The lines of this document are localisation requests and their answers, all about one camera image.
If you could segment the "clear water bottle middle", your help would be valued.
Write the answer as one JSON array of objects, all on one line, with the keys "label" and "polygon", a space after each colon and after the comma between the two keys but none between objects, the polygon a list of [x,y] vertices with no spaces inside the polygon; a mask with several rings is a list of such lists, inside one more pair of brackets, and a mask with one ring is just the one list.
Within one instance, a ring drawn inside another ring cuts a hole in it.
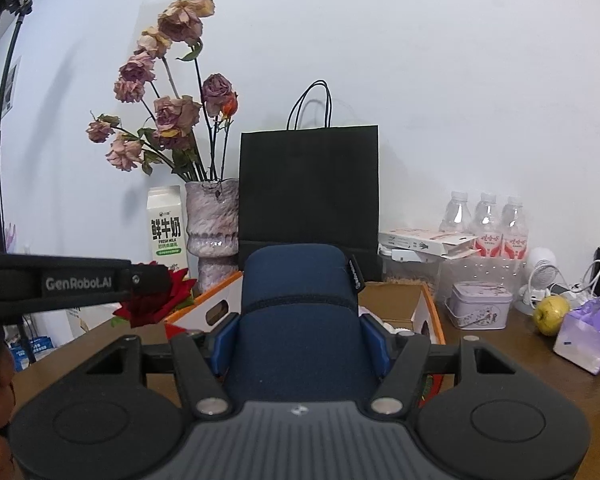
[{"label": "clear water bottle middle", "polygon": [[475,248],[479,256],[493,258],[501,255],[503,233],[495,194],[481,194],[472,218],[471,233],[476,237]]}]

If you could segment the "navy blue pouch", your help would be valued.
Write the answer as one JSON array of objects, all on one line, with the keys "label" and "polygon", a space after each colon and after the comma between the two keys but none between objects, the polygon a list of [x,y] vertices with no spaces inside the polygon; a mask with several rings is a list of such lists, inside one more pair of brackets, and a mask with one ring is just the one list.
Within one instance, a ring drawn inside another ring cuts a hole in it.
[{"label": "navy blue pouch", "polygon": [[358,314],[348,255],[322,244],[251,254],[224,388],[235,403],[363,403],[378,378]]}]

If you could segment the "clear water bottle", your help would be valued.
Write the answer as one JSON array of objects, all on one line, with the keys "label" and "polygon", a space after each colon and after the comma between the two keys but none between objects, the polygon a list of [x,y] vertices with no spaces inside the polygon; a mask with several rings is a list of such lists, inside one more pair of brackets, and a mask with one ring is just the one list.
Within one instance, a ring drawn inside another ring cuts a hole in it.
[{"label": "clear water bottle", "polygon": [[529,230],[520,198],[509,196],[501,213],[501,232],[501,256],[510,260],[524,260]]},{"label": "clear water bottle", "polygon": [[445,212],[440,222],[440,232],[469,233],[471,227],[471,214],[468,208],[468,194],[454,191],[445,207]]},{"label": "clear water bottle", "polygon": [[476,237],[475,248],[479,256],[493,258],[501,255],[503,233],[495,194],[481,194],[472,218],[471,233]]}]

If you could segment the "purple white paper pouch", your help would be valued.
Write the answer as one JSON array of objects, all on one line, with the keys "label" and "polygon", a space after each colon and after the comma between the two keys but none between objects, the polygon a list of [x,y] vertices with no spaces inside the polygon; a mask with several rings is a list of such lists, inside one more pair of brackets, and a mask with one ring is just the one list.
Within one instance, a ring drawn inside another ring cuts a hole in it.
[{"label": "purple white paper pouch", "polygon": [[600,372],[600,298],[566,314],[553,350],[592,375]]}]

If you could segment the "clear plastic food container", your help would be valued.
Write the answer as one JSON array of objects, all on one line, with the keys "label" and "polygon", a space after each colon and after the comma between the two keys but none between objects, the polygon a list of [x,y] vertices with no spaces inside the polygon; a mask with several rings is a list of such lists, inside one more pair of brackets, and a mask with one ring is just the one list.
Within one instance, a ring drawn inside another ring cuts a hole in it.
[{"label": "clear plastic food container", "polygon": [[445,259],[382,245],[379,255],[385,282],[426,285],[438,304],[451,296],[456,282],[500,284],[513,295],[524,284],[524,260],[476,255]]}]

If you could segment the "dried pink rose bouquet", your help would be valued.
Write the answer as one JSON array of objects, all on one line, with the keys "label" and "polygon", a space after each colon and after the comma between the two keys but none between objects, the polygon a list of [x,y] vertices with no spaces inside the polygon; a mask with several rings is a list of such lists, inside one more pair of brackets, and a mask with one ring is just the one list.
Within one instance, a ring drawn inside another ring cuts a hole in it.
[{"label": "dried pink rose bouquet", "polygon": [[[123,172],[139,169],[148,176],[156,165],[164,165],[185,182],[225,178],[239,98],[224,75],[201,76],[204,20],[214,14],[213,0],[174,0],[154,26],[140,33],[133,53],[118,68],[112,91],[118,102],[143,107],[143,125],[133,130],[116,115],[99,114],[86,128],[88,140],[108,145],[109,165]],[[196,96],[176,85],[168,54],[177,44],[187,48],[177,60],[193,65]]]}]

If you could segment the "yellow green apple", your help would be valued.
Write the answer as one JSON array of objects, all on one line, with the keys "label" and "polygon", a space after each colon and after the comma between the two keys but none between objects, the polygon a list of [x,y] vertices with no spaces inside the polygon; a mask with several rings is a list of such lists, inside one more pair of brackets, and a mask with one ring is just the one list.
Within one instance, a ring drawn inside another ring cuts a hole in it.
[{"label": "yellow green apple", "polygon": [[570,304],[563,296],[548,296],[535,306],[532,320],[542,335],[553,337],[558,334],[569,312]]}]

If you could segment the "black paper shopping bag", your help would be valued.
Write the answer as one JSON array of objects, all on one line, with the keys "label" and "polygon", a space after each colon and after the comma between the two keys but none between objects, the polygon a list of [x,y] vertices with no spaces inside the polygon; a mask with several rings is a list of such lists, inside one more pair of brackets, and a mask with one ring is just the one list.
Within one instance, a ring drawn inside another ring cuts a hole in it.
[{"label": "black paper shopping bag", "polygon": [[334,127],[326,81],[304,90],[283,129],[240,136],[238,266],[266,246],[329,244],[378,282],[378,232],[378,128]]}]

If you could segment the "purple fuzzy vase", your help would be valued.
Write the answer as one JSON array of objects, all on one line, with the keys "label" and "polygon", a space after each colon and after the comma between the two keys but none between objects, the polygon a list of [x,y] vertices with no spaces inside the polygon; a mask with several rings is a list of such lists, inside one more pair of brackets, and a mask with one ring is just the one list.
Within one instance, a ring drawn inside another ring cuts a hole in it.
[{"label": "purple fuzzy vase", "polygon": [[238,269],[239,181],[185,185],[187,250],[198,259],[198,289],[208,292]]}]

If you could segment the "clear water bottle right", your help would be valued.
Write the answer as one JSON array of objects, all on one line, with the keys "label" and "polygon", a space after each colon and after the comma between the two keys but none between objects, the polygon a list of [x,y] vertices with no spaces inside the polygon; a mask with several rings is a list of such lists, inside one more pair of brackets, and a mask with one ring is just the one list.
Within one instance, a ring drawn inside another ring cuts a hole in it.
[{"label": "clear water bottle right", "polygon": [[501,256],[510,260],[524,260],[529,230],[520,198],[509,196],[501,213],[501,232]]}]

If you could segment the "clear water bottle left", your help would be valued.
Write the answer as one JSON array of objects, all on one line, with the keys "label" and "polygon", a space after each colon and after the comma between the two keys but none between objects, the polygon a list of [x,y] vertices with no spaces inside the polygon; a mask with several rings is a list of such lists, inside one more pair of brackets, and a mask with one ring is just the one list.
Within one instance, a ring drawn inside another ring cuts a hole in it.
[{"label": "clear water bottle left", "polygon": [[469,233],[471,227],[471,214],[468,208],[468,194],[454,191],[445,207],[445,212],[440,222],[440,232]]}]

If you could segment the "white green milk carton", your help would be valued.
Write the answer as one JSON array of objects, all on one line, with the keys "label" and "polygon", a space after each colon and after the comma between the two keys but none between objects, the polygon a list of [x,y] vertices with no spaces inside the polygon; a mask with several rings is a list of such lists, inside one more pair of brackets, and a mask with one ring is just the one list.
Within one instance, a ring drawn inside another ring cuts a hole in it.
[{"label": "white green milk carton", "polygon": [[152,260],[172,271],[186,270],[186,218],[181,188],[178,185],[150,188],[147,218]]}]

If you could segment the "white flat glove box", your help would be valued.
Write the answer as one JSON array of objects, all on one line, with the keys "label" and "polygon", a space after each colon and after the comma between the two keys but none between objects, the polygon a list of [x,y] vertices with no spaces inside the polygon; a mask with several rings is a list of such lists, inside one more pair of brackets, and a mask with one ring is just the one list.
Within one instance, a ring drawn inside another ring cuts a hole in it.
[{"label": "white flat glove box", "polygon": [[460,259],[475,255],[476,238],[459,232],[394,230],[378,233],[378,243],[388,249],[410,250],[442,259]]}]

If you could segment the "lavender printed tin box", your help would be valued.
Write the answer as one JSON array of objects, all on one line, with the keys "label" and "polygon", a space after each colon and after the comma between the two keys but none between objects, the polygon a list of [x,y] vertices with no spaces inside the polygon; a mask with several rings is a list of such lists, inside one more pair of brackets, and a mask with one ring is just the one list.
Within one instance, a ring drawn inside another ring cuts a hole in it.
[{"label": "lavender printed tin box", "polygon": [[513,294],[500,284],[456,282],[444,305],[459,330],[504,330],[512,302]]}]

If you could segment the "orange cardboard box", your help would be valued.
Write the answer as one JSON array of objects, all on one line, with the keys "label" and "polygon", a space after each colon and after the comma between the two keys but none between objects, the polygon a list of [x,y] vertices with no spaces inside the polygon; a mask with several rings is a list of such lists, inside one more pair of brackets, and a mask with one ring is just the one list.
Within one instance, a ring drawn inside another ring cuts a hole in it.
[{"label": "orange cardboard box", "polygon": [[[244,274],[242,274],[242,277],[238,278],[237,281],[241,288],[243,280]],[[373,315],[374,318],[377,318],[379,322],[384,324],[385,329],[388,330],[389,333],[393,334],[394,361],[392,363],[392,367],[402,351],[399,341],[396,340],[396,333],[402,332],[402,330],[407,330],[408,332],[422,334],[436,344],[443,341],[444,336],[440,326],[439,317],[434,305],[432,304],[432,301],[430,300],[428,292],[422,287],[422,285],[381,282],[368,283],[363,290],[356,290],[358,291],[358,314],[360,316],[364,313]],[[207,312],[207,309],[200,304],[197,304],[195,307],[188,307],[183,313],[169,315],[164,323],[164,329],[166,330],[166,336],[168,337],[174,337],[178,334],[184,334],[186,332],[193,332],[194,330],[200,330],[203,332],[206,338],[204,338],[204,344],[202,345],[201,352],[210,367],[210,333],[221,323],[222,320],[216,323],[206,321],[204,317],[206,316]],[[223,318],[232,312],[240,315],[240,312],[242,312],[242,298],[240,298],[239,304],[230,305],[230,310],[228,310],[227,314],[224,315]],[[360,405],[369,404],[376,391],[388,377],[388,375],[384,379],[377,377],[378,386],[367,401],[363,403],[358,403],[355,401],[352,402]],[[221,382],[224,391],[225,376],[226,374],[223,376],[215,376]],[[232,402],[236,406],[246,403],[235,403],[233,400]]]}]

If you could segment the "red fabric rose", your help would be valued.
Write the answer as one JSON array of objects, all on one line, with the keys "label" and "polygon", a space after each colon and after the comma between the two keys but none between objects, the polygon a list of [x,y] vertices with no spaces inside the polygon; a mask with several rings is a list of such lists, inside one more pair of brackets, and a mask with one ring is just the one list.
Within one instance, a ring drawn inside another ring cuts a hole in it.
[{"label": "red fabric rose", "polygon": [[151,261],[139,264],[137,271],[141,280],[148,278],[148,283],[135,285],[129,299],[122,301],[112,314],[129,322],[131,327],[157,324],[175,311],[194,303],[197,280],[188,276],[187,268],[171,270]]}]

